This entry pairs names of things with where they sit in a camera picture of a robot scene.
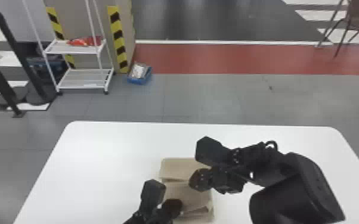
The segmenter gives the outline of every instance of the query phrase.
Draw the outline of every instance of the shelf rack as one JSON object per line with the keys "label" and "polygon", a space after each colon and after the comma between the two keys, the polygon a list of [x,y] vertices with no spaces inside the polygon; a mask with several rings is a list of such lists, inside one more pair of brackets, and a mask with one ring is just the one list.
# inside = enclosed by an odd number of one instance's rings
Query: shelf rack
{"label": "shelf rack", "polygon": [[[38,31],[36,29],[35,23],[33,22],[32,16],[28,9],[26,0],[22,0],[22,3],[25,7],[26,13],[28,15],[31,27],[35,33],[36,40],[38,41],[39,47],[42,50],[42,56],[45,59],[47,69],[49,71],[51,80],[55,86],[55,90],[58,93],[61,93],[61,89],[103,89],[104,94],[109,93],[109,84],[114,73],[114,66],[112,61],[112,56],[110,54],[110,49],[106,41],[106,34],[104,33],[103,25],[100,19],[100,13],[98,10],[98,6],[95,0],[91,0],[94,5],[94,9],[97,15],[97,20],[99,23],[99,27],[102,34],[102,41],[99,46],[96,44],[96,34],[94,29],[93,18],[91,15],[91,9],[89,6],[89,0],[85,0],[86,10],[89,18],[89,25],[92,33],[92,37],[94,40],[94,46],[71,46],[67,43],[68,40],[58,40],[56,35],[54,34],[54,40],[46,47],[43,48],[42,42],[38,35]],[[107,53],[110,59],[111,68],[104,69],[101,65],[101,57],[100,54],[104,48],[107,48]],[[78,55],[78,54],[87,54],[87,55],[96,55],[99,68],[98,69],[74,69],[70,67],[70,64],[66,61],[68,66],[67,71],[64,76],[61,78],[59,83],[56,83],[53,75],[53,71],[51,70],[48,54],[61,54],[65,55]]]}

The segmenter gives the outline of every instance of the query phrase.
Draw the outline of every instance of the black robotic arm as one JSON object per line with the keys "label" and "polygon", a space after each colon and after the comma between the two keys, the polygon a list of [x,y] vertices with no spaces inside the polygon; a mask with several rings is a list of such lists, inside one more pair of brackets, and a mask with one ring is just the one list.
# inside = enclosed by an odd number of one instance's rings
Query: black robotic arm
{"label": "black robotic arm", "polygon": [[195,159],[211,167],[192,175],[189,186],[197,191],[214,188],[221,194],[234,194],[242,192],[248,182],[264,187],[250,199],[254,224],[345,220],[321,169],[302,155],[278,152],[274,141],[230,150],[204,137],[197,142]]}
{"label": "black robotic arm", "polygon": [[172,220],[181,213],[182,202],[168,199],[162,204],[165,193],[164,184],[153,179],[146,181],[139,209],[124,224],[172,224]]}

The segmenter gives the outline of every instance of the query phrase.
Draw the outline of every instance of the chair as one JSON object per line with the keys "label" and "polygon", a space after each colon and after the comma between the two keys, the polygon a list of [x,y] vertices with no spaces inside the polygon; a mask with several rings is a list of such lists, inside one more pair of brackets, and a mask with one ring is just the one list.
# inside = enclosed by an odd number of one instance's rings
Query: chair
{"label": "chair", "polygon": [[326,31],[324,32],[323,40],[321,40],[318,44],[318,46],[321,45],[323,41],[325,41],[332,33],[333,31],[339,26],[341,22],[346,23],[345,31],[342,35],[341,42],[338,44],[337,51],[335,52],[334,57],[337,57],[339,50],[341,49],[341,46],[343,44],[343,41],[345,39],[346,33],[349,30],[356,30],[357,32],[349,39],[348,43],[350,43],[358,34],[359,34],[359,0],[347,0],[348,1],[348,9],[346,11],[345,18],[340,19],[331,29],[331,31],[327,34],[328,30],[331,27],[332,22],[334,21],[334,18],[336,14],[338,13],[339,9],[341,8],[341,5],[344,0],[340,0],[337,9],[335,10],[331,20],[329,21],[329,26],[327,27]]}

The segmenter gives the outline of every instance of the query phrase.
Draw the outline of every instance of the hazard stripe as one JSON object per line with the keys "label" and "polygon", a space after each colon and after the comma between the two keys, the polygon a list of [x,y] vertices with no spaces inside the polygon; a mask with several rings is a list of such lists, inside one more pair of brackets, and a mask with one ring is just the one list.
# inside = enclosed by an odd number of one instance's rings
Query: hazard stripe
{"label": "hazard stripe", "polygon": [[[50,23],[51,23],[51,26],[53,28],[56,38],[59,40],[64,40],[65,38],[64,38],[63,28],[60,24],[60,21],[58,20],[57,12],[55,11],[55,8],[54,7],[46,7],[46,12],[49,15]],[[65,55],[64,58],[68,62],[69,66],[74,69],[75,68],[74,57],[70,54],[67,54],[67,55]]]}
{"label": "hazard stripe", "polygon": [[116,50],[117,63],[120,66],[120,73],[127,73],[129,71],[129,63],[125,51],[125,40],[119,8],[115,5],[109,5],[107,6],[107,14],[109,15],[110,29]]}

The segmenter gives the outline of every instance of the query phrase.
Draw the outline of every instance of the gray tile floor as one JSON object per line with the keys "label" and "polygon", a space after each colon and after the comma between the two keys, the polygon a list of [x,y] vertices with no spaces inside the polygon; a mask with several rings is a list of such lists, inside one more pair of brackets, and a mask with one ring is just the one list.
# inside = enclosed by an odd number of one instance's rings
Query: gray tile floor
{"label": "gray tile floor", "polygon": [[0,112],[0,224],[13,222],[74,120],[332,126],[359,156],[359,76],[161,74],[145,86],[116,76],[107,96],[66,92],[22,119]]}

